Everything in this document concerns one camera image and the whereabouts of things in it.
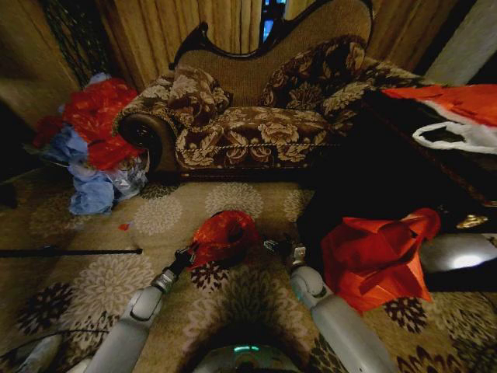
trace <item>carved wood trim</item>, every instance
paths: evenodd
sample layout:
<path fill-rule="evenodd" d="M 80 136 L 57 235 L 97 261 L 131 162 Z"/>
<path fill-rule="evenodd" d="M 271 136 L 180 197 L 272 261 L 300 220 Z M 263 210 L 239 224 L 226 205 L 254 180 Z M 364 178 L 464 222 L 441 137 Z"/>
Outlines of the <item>carved wood trim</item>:
<path fill-rule="evenodd" d="M 169 65 L 170 70 L 174 70 L 179 62 L 179 59 L 187 51 L 209 51 L 222 57 L 232 58 L 235 60 L 250 60 L 263 56 L 264 54 L 271 51 L 277 44 L 279 44 L 285 37 L 288 36 L 304 19 L 309 17 L 310 14 L 319 9 L 322 5 L 333 0 L 317 0 L 308 8 L 306 8 L 298 17 L 294 19 L 275 19 L 273 28 L 271 29 L 269 36 L 266 41 L 254 51 L 247 54 L 233 54 L 227 51 L 223 51 L 219 47 L 216 47 L 207 36 L 207 30 L 209 26 L 207 23 L 202 22 L 197 26 L 181 43 L 178 51 L 174 57 L 174 62 Z M 371 0 L 360 0 L 362 1 L 370 12 L 371 24 L 373 24 L 373 11 Z"/>

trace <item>floral carpet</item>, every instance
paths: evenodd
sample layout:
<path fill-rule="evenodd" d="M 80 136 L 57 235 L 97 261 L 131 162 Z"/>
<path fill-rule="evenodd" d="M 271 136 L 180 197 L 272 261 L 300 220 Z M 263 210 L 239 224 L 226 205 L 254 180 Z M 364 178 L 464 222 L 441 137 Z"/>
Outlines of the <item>floral carpet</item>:
<path fill-rule="evenodd" d="M 19 206 L 0 207 L 0 247 L 143 253 L 0 259 L 1 372 L 16 369 L 16 347 L 51 333 L 64 337 L 51 371 L 92 356 L 134 291 L 213 213 L 242 210 L 262 237 L 298 239 L 295 221 L 313 194 L 296 183 L 150 183 L 110 215 L 77 217 L 68 212 L 72 185 L 61 171 L 35 170 L 12 181 Z M 398 299 L 364 315 L 399 371 L 496 372 L 497 294 L 432 296 Z M 249 341 L 279 347 L 302 371 L 345 372 L 294 297 L 282 263 L 261 246 L 231 267 L 211 262 L 185 271 L 135 371 L 191 371 L 210 348 Z"/>

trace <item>white plastic bag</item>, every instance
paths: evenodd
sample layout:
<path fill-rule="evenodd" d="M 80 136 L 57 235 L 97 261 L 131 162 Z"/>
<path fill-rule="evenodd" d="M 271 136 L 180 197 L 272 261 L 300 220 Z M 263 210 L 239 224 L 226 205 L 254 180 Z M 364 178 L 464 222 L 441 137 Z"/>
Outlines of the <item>white plastic bag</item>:
<path fill-rule="evenodd" d="M 446 131 L 458 134 L 464 141 L 430 141 L 422 136 L 423 133 L 445 128 Z M 497 127 L 483 124 L 460 124 L 442 122 L 421 127 L 412 134 L 412 138 L 419 144 L 431 149 L 458 149 L 466 152 L 496 154 L 497 155 Z"/>

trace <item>curtain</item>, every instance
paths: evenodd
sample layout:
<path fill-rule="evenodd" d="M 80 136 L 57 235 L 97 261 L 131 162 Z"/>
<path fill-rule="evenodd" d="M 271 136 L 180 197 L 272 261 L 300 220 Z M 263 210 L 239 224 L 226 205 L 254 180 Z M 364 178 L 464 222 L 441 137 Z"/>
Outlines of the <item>curtain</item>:
<path fill-rule="evenodd" d="M 373 0 L 374 27 L 367 55 L 414 70 L 458 0 Z M 293 19 L 314 0 L 287 0 Z"/>
<path fill-rule="evenodd" d="M 169 71 L 181 42 L 207 22 L 209 39 L 231 53 L 259 45 L 262 0 L 96 0 L 115 63 L 142 90 Z"/>

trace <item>floral upholstery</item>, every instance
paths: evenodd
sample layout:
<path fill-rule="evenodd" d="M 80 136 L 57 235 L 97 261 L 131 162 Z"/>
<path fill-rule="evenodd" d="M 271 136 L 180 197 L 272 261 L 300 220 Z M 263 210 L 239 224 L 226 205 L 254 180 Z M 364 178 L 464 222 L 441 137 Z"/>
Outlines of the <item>floral upholstery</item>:
<path fill-rule="evenodd" d="M 337 90 L 318 106 L 317 111 L 342 134 L 352 127 L 360 111 L 363 95 L 368 91 L 392 87 L 421 87 L 433 84 L 422 76 L 402 70 L 387 62 L 365 59 L 365 67 L 349 84 Z"/>
<path fill-rule="evenodd" d="M 299 53 L 272 74 L 259 105 L 294 110 L 314 110 L 351 82 L 360 70 L 366 42 L 345 35 Z"/>
<path fill-rule="evenodd" d="M 195 117 L 194 106 L 169 107 L 172 95 L 178 93 L 172 93 L 172 77 L 161 76 L 121 111 L 115 125 L 134 113 L 162 120 L 172 129 L 171 144 L 176 142 L 175 149 L 164 143 L 170 152 L 163 150 L 162 160 L 175 155 L 180 169 L 301 168 L 313 163 L 317 150 L 342 142 L 361 110 L 365 92 L 431 84 L 392 64 L 363 59 L 362 43 L 350 37 L 310 51 L 314 56 L 336 53 L 333 63 L 341 61 L 344 68 L 331 62 L 323 68 L 313 59 L 303 63 L 310 53 L 304 52 L 283 66 L 288 69 L 282 67 L 273 74 L 261 96 L 265 106 L 228 107 L 222 114 L 231 97 L 214 79 L 207 78 L 216 106 L 213 110 L 209 101 L 210 112 L 216 113 L 200 125 L 193 124 L 191 118 L 184 120 L 184 115 L 181 120 L 185 113 Z M 330 80 L 320 80 L 323 74 Z"/>
<path fill-rule="evenodd" d="M 315 111 L 263 106 L 231 107 L 203 128 L 185 128 L 176 155 L 186 169 L 296 168 L 340 135 Z"/>
<path fill-rule="evenodd" d="M 176 68 L 168 107 L 184 127 L 202 127 L 216 119 L 231 102 L 217 81 L 205 71 L 190 66 Z"/>

